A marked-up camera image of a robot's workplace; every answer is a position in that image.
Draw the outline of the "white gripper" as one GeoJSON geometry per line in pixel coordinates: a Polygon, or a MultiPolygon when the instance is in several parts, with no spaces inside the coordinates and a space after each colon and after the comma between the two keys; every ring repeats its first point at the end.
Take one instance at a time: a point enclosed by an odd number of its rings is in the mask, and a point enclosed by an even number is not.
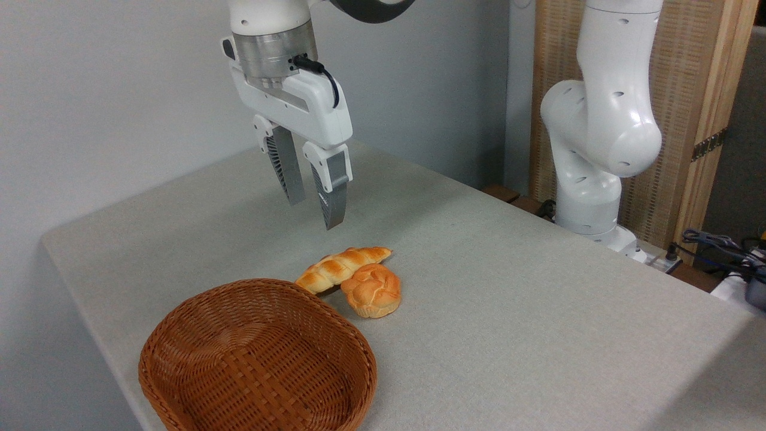
{"type": "Polygon", "coordinates": [[[233,83],[241,101],[254,112],[254,128],[261,152],[268,156],[290,205],[305,199],[303,177],[293,135],[309,140],[303,145],[326,229],[341,224],[346,211],[346,188],[352,181],[348,146],[352,122],[340,84],[325,76],[300,70],[280,88],[253,86],[246,81],[232,37],[221,39],[233,83]]]}

